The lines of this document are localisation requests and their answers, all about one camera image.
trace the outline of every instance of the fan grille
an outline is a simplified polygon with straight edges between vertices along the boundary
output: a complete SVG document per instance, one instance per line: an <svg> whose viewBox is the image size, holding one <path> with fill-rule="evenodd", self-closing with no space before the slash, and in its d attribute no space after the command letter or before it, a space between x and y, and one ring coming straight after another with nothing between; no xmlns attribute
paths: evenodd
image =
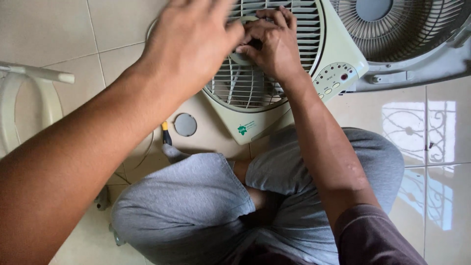
<svg viewBox="0 0 471 265"><path fill-rule="evenodd" d="M367 2L390 4L374 21L362 14ZM331 0L363 55L371 62L399 62L422 55L446 41L456 29L465 0Z"/></svg>
<svg viewBox="0 0 471 265"><path fill-rule="evenodd" d="M239 0L229 20L254 16L258 9L285 6L297 17L297 38L301 64L312 74L317 62L321 38L321 22L315 1ZM281 86L267 77L258 66L243 66L227 57L204 91L218 103L240 112L259 112L275 108L287 101Z"/></svg>

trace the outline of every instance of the tile floor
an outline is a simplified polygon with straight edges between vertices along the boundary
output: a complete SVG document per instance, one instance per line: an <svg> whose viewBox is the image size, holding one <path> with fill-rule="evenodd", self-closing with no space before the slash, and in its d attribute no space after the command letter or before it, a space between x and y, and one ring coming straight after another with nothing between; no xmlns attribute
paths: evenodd
<svg viewBox="0 0 471 265"><path fill-rule="evenodd" d="M68 114L138 59L147 29L164 4L164 0L0 1L0 60L74 73L74 85L55 84L63 112ZM466 77L343 95L327 103L341 126L382 134L403 153L406 172L390 216L430 265L471 263L467 251L471 244L470 89L471 77ZM22 141L40 129L38 96L30 83L23 84L16 103ZM237 145L201 94L185 102L169 121L182 112L192 114L205 130L185 138L170 125L175 145L181 149L222 152L236 159L264 150L267 139ZM166 166L160 142L157 128L117 172L126 171L128 181L134 183ZM149 156L136 167L149 146ZM116 175L108 185L112 201L127 186ZM150 264L130 246L115 246L108 223L109 210L98 212L90 206L51 264Z"/></svg>

